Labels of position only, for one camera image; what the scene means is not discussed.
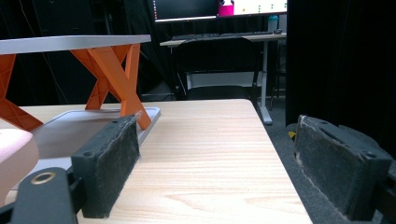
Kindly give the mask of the pink container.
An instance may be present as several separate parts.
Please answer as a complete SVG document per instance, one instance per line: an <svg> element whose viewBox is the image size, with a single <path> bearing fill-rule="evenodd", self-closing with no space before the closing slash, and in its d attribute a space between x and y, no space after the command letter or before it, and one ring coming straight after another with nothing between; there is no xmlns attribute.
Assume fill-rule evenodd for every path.
<svg viewBox="0 0 396 224"><path fill-rule="evenodd" d="M234 0L219 0L219 13L221 17L232 16L234 11Z"/></svg>

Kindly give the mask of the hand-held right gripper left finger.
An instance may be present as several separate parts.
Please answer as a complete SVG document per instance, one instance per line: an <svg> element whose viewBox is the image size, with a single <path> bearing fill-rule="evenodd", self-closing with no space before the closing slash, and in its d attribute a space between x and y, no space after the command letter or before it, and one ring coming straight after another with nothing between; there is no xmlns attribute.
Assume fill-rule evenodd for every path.
<svg viewBox="0 0 396 224"><path fill-rule="evenodd" d="M87 201L82 214L107 218L140 157L136 117L110 121L72 157L75 178L83 180Z"/></svg>

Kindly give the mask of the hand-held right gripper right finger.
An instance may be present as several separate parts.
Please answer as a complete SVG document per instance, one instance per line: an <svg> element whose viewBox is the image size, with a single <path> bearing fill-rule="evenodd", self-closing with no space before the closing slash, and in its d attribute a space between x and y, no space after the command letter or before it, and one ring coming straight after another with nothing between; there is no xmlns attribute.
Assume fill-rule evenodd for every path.
<svg viewBox="0 0 396 224"><path fill-rule="evenodd" d="M393 220L392 157L322 119L298 118L294 157L312 184L344 217Z"/></svg>

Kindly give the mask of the dark computer monitor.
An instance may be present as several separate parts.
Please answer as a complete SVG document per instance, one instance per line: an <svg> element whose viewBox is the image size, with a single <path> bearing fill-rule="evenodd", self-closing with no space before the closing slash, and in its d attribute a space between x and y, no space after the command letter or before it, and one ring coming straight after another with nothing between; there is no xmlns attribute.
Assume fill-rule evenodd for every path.
<svg viewBox="0 0 396 224"><path fill-rule="evenodd" d="M215 19L219 0L152 0L156 22Z"/></svg>

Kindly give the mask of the teal water bottle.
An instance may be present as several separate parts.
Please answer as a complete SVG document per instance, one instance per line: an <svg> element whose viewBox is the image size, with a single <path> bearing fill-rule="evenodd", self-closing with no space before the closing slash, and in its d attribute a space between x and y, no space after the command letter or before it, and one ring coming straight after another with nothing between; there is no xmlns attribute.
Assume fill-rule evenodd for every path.
<svg viewBox="0 0 396 224"><path fill-rule="evenodd" d="M268 18L267 28L269 32L273 32L277 29L278 26L278 16L272 15Z"/></svg>

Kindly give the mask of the pink foam slipper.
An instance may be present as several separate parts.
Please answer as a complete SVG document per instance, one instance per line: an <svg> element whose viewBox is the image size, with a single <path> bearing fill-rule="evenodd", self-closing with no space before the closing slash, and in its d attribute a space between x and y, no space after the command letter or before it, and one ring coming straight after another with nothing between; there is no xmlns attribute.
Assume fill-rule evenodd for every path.
<svg viewBox="0 0 396 224"><path fill-rule="evenodd" d="M35 168L38 158L31 133L0 129L0 207L6 203L8 193Z"/></svg>

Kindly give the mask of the black chair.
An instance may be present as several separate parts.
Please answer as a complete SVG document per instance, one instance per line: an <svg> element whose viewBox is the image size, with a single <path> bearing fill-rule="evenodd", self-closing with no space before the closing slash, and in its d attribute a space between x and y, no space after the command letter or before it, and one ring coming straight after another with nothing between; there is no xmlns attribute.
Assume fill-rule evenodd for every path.
<svg viewBox="0 0 396 224"><path fill-rule="evenodd" d="M181 79L185 100L246 99L257 103L260 53L241 36L196 38L182 42L173 52L174 71ZM189 90L187 75L250 72L251 88L219 84Z"/></svg>

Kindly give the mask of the bright computer monitor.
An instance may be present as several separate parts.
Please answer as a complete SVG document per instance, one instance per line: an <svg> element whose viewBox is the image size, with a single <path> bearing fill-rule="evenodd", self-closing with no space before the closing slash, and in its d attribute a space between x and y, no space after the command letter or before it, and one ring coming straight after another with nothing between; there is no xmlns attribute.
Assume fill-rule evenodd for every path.
<svg viewBox="0 0 396 224"><path fill-rule="evenodd" d="M234 15L283 13L287 11L288 0L234 0Z"/></svg>

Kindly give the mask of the black curtain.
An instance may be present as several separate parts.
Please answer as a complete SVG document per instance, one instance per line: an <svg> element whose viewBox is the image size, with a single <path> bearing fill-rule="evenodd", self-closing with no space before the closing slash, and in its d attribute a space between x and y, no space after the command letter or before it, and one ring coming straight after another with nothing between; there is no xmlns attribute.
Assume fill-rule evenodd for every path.
<svg viewBox="0 0 396 224"><path fill-rule="evenodd" d="M288 0L286 122L324 119L396 159L396 0Z"/></svg>
<svg viewBox="0 0 396 224"><path fill-rule="evenodd" d="M143 102L172 99L148 0L0 0L0 40L50 35L150 35L140 50L137 94ZM21 54L7 98L17 105L85 104L94 83L69 51Z"/></svg>

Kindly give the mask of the black keyboard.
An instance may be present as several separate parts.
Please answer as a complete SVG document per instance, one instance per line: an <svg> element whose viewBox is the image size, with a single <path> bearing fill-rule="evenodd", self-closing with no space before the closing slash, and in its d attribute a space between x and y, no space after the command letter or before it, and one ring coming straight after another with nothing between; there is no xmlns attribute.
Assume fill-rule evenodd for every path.
<svg viewBox="0 0 396 224"><path fill-rule="evenodd" d="M244 32L244 33L224 33L224 34L193 34L193 35L175 35L171 40L187 40L195 38L218 37L218 36L244 36L244 35L271 35L273 32L259 31L259 32Z"/></svg>

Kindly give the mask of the orange and grey shoe rack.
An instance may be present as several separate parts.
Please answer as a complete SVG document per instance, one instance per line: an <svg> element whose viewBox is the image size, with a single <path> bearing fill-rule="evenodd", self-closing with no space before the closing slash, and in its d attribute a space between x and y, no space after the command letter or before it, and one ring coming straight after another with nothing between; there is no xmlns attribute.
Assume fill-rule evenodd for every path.
<svg viewBox="0 0 396 224"><path fill-rule="evenodd" d="M31 172L44 166L40 159L52 159L60 167L70 163L67 158L115 115L101 109L109 93L121 102L122 117L138 116L139 139L147 136L151 123L159 116L142 106L136 83L140 45L149 41L149 35L60 35L0 40L0 119L10 123L11 129L34 136L39 158ZM67 112L44 123L7 98L15 59L23 53L65 50L96 77L96 83L84 111Z"/></svg>

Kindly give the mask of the white office desk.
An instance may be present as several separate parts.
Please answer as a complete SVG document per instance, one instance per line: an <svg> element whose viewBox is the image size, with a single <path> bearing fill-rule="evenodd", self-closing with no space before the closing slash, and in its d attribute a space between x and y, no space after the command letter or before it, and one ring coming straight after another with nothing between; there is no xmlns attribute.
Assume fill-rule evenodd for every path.
<svg viewBox="0 0 396 224"><path fill-rule="evenodd" d="M259 113L262 116L263 123L265 125L272 125L273 120L270 117L269 110L271 107L267 107L266 99L267 99L267 91L268 91L268 76L270 73L268 71L268 65L275 65L275 63L268 63L268 52L269 52L269 43L270 42L278 42L281 40L285 40L287 38L287 34L283 33L281 35L244 35L244 36L218 36L218 37L206 37L206 38L195 38L195 39L210 39L210 38L218 38L218 39L224 39L225 37L243 37L245 39L248 39L252 43L258 42L258 48L259 54L261 61L259 62L259 66L261 67L261 70L259 71L258 74L258 80L259 80L259 87L261 88L261 95L258 98L258 106L259 106ZM177 46L180 44L189 41L189 40L195 40L195 39L187 39L187 40L168 40L160 43L161 47L168 47L170 49L170 52L173 53Z"/></svg>

